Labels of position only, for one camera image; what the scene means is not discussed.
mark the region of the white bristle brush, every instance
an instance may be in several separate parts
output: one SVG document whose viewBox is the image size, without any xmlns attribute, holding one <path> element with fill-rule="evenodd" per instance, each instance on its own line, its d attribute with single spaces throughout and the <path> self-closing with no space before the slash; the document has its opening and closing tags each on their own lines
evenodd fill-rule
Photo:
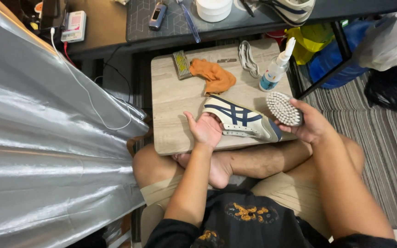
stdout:
<svg viewBox="0 0 397 248">
<path fill-rule="evenodd" d="M 300 126 L 303 124 L 303 113 L 290 104 L 292 97 L 280 93 L 270 92 L 266 98 L 267 106 L 271 113 L 284 125 Z"/>
</svg>

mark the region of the black shirt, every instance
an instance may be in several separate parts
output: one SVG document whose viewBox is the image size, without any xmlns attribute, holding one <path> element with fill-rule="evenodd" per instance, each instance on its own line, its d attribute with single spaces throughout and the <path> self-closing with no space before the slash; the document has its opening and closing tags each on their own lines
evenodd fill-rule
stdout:
<svg viewBox="0 0 397 248">
<path fill-rule="evenodd" d="M 354 234 L 332 244 L 293 210 L 250 191 L 208 190 L 200 228 L 163 219 L 145 248 L 397 248 L 393 239 Z"/>
</svg>

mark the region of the spray bottle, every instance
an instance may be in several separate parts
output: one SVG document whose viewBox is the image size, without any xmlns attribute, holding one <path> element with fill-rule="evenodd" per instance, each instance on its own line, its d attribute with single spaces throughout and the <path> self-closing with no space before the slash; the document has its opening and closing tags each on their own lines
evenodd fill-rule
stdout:
<svg viewBox="0 0 397 248">
<path fill-rule="evenodd" d="M 278 84 L 279 80 L 289 69 L 289 59 L 295 46 L 295 38 L 292 37 L 286 44 L 286 50 L 274 57 L 267 67 L 266 72 L 260 80 L 260 89 L 264 92 L 270 92 Z"/>
</svg>

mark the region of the desk mat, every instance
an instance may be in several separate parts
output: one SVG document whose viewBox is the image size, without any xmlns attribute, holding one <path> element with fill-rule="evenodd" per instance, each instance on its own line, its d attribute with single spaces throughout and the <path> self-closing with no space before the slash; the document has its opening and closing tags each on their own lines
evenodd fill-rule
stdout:
<svg viewBox="0 0 397 248">
<path fill-rule="evenodd" d="M 183 10 L 175 0 L 164 0 L 168 3 L 168 11 L 163 20 L 160 31 L 151 31 L 148 22 L 158 0 L 131 0 L 128 5 L 127 15 L 127 41 L 135 42 L 154 37 L 168 37 L 174 35 L 191 34 L 186 23 Z M 267 5 L 259 3 L 248 3 L 254 12 L 255 17 L 251 17 L 240 0 L 233 0 L 233 6 L 229 16 L 217 23 L 203 21 L 198 13 L 196 0 L 184 0 L 186 8 L 189 10 L 192 20 L 200 32 L 215 31 L 220 29 L 232 29 L 246 26 L 262 25 L 272 22 L 283 22 L 279 16 Z"/>
</svg>

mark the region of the blue toothbrush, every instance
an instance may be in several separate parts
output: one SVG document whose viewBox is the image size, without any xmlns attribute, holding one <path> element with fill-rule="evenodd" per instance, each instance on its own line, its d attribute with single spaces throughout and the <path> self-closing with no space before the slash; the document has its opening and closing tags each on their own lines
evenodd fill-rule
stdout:
<svg viewBox="0 0 397 248">
<path fill-rule="evenodd" d="M 197 43 L 200 42 L 199 33 L 197 32 L 196 26 L 192 22 L 191 15 L 189 14 L 188 9 L 186 9 L 185 5 L 183 5 L 183 0 L 176 0 L 177 3 L 182 7 L 183 14 L 185 15 L 186 22 L 188 23 L 189 29 L 191 30 L 192 34 L 194 35 L 194 39 Z"/>
</svg>

